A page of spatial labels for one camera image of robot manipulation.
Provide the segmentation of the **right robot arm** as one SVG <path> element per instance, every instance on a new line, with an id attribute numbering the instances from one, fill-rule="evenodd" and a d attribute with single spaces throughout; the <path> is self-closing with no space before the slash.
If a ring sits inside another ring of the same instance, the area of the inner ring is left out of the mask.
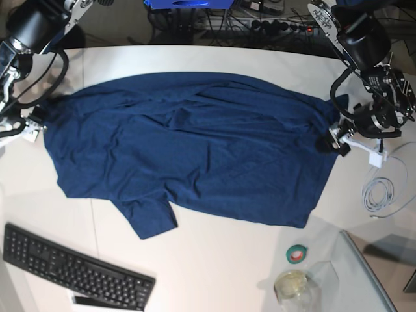
<path id="1" fill-rule="evenodd" d="M 6 23 L 8 36 L 1 41 L 1 145 L 29 133 L 43 130 L 42 120 L 33 112 L 27 117 L 22 110 L 35 109 L 49 98 L 63 81 L 69 58 L 57 44 L 79 23 L 94 1 L 24 1 Z M 62 70 L 55 82 L 36 100 L 21 103 L 20 98 L 34 87 L 35 80 L 18 96 L 14 84 L 26 79 L 33 66 L 33 56 L 54 53 L 62 59 Z"/>

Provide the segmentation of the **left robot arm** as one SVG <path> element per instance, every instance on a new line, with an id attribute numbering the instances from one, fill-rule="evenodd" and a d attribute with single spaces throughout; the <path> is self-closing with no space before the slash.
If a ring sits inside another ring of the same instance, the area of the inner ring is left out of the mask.
<path id="1" fill-rule="evenodd" d="M 345 156 L 354 145 L 352 137 L 358 133 L 377 140 L 373 153 L 382 154 L 384 140 L 399 138 L 401 128 L 414 121 L 415 93 L 404 74 L 391 65 L 391 40 L 374 13 L 400 1 L 312 1 L 307 8 L 312 18 L 332 44 L 333 50 L 345 65 L 345 71 L 333 82 L 330 99 L 342 118 L 334 123 L 316 142 L 323 153 Z M 337 99 L 336 92 L 350 75 L 356 75 L 372 101 L 357 104 L 353 111 Z"/>

